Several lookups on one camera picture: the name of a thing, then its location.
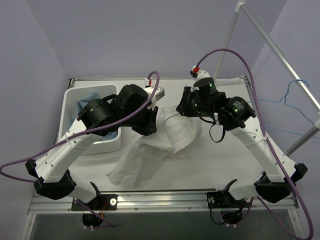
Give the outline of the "white shirt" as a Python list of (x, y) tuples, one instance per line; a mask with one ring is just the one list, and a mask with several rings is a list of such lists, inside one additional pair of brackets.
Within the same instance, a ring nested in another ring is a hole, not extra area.
[(202, 134), (202, 121), (177, 115), (176, 106), (161, 109), (156, 120), (156, 133), (141, 136), (121, 155), (108, 180), (115, 186), (133, 188), (149, 180), (164, 158), (189, 158), (196, 151)]

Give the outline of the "light blue denim skirt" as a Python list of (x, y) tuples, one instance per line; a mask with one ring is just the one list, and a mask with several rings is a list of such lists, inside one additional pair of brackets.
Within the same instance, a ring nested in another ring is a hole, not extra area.
[[(85, 96), (83, 96), (82, 98), (80, 98), (79, 100), (76, 101), (76, 103), (73, 105), (74, 109), (75, 109), (75, 113), (71, 115), (71, 117), (68, 120), (68, 127), (67, 129), (69, 129), (71, 127), (71, 125), (73, 124), (73, 122), (75, 121), (75, 119), (78, 117), (79, 112), (91, 101), (91, 100), (95, 100), (95, 99), (100, 99), (101, 95), (96, 92), (96, 91), (91, 91), (88, 94), (86, 94)], [(115, 139), (118, 136), (118, 132), (109, 132), (106, 136), (104, 136), (101, 141), (107, 141), (107, 140), (112, 140)]]

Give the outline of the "blue wire skirt hanger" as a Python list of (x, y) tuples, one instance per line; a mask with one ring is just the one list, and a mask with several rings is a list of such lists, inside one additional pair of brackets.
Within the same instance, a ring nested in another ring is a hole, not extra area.
[(280, 85), (256, 82), (255, 91), (267, 130), (302, 136), (320, 117), (296, 81)]

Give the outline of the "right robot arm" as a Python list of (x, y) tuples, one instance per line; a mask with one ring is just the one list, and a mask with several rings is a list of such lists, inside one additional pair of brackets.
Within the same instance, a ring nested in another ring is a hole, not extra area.
[(244, 198), (261, 197), (277, 203), (293, 191), (288, 182), (298, 182), (307, 173), (303, 163), (291, 160), (264, 133), (252, 107), (241, 97), (227, 97), (218, 91), (212, 77), (186, 86), (177, 112), (184, 117), (211, 118), (210, 124), (221, 125), (222, 132), (237, 137), (262, 166), (257, 177), (246, 181), (232, 180), (222, 193), (223, 203), (234, 206)]

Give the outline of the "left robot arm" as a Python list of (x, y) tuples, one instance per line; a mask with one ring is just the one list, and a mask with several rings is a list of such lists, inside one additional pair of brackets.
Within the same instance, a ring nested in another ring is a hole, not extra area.
[(69, 167), (91, 145), (120, 127), (131, 128), (143, 136), (154, 134), (158, 113), (156, 93), (160, 91), (154, 86), (127, 84), (119, 94), (89, 101), (61, 138), (61, 145), (37, 160), (26, 162), (28, 173), (36, 178), (33, 184), (36, 193), (51, 200), (69, 196), (90, 210), (97, 209), (103, 203), (98, 187), (79, 180)]

